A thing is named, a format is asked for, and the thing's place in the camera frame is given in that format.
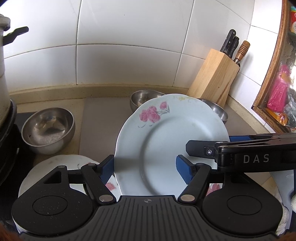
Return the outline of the white floral plate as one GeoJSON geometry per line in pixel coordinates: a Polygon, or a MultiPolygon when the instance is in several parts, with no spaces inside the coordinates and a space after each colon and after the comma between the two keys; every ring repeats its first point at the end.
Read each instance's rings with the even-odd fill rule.
{"type": "Polygon", "coordinates": [[[141,105],[124,123],[115,148],[114,171],[122,195],[178,197],[186,183],[176,157],[192,163],[212,159],[188,156],[190,140],[229,141],[221,118],[204,102],[182,94],[167,94],[141,105]]]}

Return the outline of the steel bowl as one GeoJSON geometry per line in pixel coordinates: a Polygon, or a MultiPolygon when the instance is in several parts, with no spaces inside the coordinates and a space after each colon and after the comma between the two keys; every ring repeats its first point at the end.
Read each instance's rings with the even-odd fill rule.
{"type": "Polygon", "coordinates": [[[221,120],[224,124],[227,123],[229,116],[228,116],[227,112],[221,106],[219,106],[218,104],[216,104],[212,101],[206,100],[206,99],[200,98],[199,100],[201,100],[202,102],[204,102],[208,106],[210,106],[210,108],[221,118],[221,120]]]}
{"type": "Polygon", "coordinates": [[[165,94],[156,90],[138,90],[134,92],[129,98],[130,108],[132,112],[135,112],[143,103],[163,95],[165,94]]]}
{"type": "Polygon", "coordinates": [[[64,149],[75,133],[74,115],[65,108],[47,108],[23,124],[23,141],[37,154],[53,155],[64,149]]]}

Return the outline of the white cloth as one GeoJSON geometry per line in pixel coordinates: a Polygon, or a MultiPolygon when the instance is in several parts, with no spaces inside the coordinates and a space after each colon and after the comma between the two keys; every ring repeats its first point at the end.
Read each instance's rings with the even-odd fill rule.
{"type": "Polygon", "coordinates": [[[275,197],[283,208],[276,234],[295,232],[295,170],[271,172],[271,175],[277,186],[275,197]]]}

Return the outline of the pink plastic bag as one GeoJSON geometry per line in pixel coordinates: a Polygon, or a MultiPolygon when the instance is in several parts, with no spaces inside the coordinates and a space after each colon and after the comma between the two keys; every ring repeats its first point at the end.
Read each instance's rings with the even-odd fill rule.
{"type": "Polygon", "coordinates": [[[281,64],[269,95],[267,102],[268,109],[277,113],[283,111],[290,84],[290,68],[285,64],[281,64]]]}

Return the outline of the white floral plate below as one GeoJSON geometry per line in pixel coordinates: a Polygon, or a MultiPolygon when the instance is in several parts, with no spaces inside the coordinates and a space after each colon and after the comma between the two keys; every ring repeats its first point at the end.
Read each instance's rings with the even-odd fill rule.
{"type": "Polygon", "coordinates": [[[57,237],[74,232],[92,219],[104,221],[115,211],[116,197],[99,177],[99,164],[68,170],[59,165],[13,204],[20,232],[57,237]]]}

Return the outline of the wooden knife block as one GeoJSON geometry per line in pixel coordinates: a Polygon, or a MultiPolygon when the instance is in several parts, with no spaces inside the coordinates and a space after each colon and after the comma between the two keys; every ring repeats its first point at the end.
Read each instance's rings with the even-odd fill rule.
{"type": "Polygon", "coordinates": [[[223,108],[239,69],[225,53],[211,49],[187,95],[209,100],[223,108]]]}

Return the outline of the black stove top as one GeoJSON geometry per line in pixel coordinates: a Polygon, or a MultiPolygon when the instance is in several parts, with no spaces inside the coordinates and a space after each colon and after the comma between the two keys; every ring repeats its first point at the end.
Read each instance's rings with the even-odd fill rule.
{"type": "Polygon", "coordinates": [[[1,125],[1,221],[12,219],[12,205],[36,156],[23,141],[17,125],[22,125],[28,117],[27,114],[17,114],[16,104],[11,100],[8,114],[1,125]]]}

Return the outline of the large metal pot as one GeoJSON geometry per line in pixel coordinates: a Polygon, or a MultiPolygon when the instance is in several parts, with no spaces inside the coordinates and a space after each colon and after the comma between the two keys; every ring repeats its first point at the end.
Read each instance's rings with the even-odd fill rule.
{"type": "Polygon", "coordinates": [[[0,17],[0,111],[1,111],[1,118],[0,123],[1,126],[3,125],[9,109],[10,109],[10,96],[8,92],[8,87],[6,84],[6,78],[5,78],[5,64],[4,64],[4,46],[12,43],[15,38],[19,35],[22,35],[24,33],[27,33],[29,31],[28,27],[21,27],[15,29],[13,32],[7,34],[4,36],[4,32],[9,30],[11,27],[11,20],[1,15],[0,17]]]}

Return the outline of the wooden window frame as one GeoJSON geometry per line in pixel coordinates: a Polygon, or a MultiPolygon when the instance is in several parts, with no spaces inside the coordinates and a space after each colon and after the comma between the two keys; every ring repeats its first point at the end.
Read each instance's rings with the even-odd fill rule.
{"type": "Polygon", "coordinates": [[[282,2],[280,29],[273,57],[252,109],[277,133],[295,132],[295,6],[282,2]],[[281,113],[271,111],[267,102],[280,65],[290,68],[291,84],[281,113]]]}

